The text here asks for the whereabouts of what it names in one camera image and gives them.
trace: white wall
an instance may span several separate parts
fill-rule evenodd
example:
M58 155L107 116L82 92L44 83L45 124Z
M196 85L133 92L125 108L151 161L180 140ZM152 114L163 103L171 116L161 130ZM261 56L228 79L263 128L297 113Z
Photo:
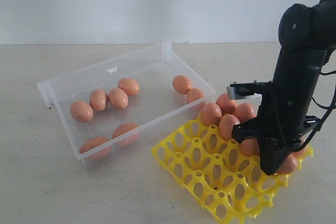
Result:
M294 3L319 0L0 0L0 44L277 41Z

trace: robotic arm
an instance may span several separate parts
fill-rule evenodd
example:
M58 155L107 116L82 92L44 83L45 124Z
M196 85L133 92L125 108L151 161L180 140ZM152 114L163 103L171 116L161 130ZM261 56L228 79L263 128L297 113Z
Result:
M260 168L267 175L277 169L292 152L302 150L336 108L335 94L319 119L307 115L322 67L336 49L336 0L321 0L313 7L294 4L281 18L278 29L281 50L274 77L269 82L233 83L227 87L230 99L259 94L257 116L235 125L232 138L238 143L258 140ZM299 138L310 132L301 144Z

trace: white table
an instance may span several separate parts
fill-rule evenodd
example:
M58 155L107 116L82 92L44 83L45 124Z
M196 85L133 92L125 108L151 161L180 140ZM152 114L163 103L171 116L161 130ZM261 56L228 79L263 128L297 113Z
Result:
M120 55L132 46L0 46L1 223L216 223L164 171L144 146L130 158L83 170L55 108L47 109L36 82ZM174 45L206 81L225 91L237 81L268 81L278 43ZM336 66L335 57L325 68ZM315 97L331 100L334 77L321 77ZM311 113L323 111L311 105ZM333 223L336 209L336 114L312 141L314 157L282 188L272 208L245 223Z

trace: clear plastic container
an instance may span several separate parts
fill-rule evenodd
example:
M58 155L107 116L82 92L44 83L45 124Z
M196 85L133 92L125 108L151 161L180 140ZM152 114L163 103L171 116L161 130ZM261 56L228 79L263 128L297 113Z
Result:
M178 74L188 76L193 87L204 92L205 98L187 104L186 96L178 94L172 86L172 80ZM140 93L129 97L126 109L117 110L109 105L102 112L95 111L93 119L88 123L77 122L71 117L69 109L74 101L84 100L89 103L91 92L97 88L103 88L108 94L124 77L131 77L140 85ZM212 101L216 95L215 89L173 52L171 43L148 46L50 78L37 83L37 86L47 106L56 106L73 152L87 170L147 141L155 140L154 144L157 144L177 127L196 118L199 114L197 105ZM136 123L139 127L111 139L113 131L128 122ZM139 139L135 144L127 147L116 145L117 142L138 133ZM110 141L80 154L82 144L97 136L106 137ZM91 158L95 153L111 148L110 146L112 151L104 159Z

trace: egg tray cell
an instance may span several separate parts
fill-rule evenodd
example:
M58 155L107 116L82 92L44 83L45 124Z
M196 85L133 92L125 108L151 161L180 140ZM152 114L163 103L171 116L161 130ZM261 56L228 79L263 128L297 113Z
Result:
M307 155L313 156L313 148L307 147L298 169ZM180 126L152 154L218 223L256 218L264 207L273 206L290 177L267 176L259 156L244 155L236 141L223 139L216 125L205 126L200 117Z

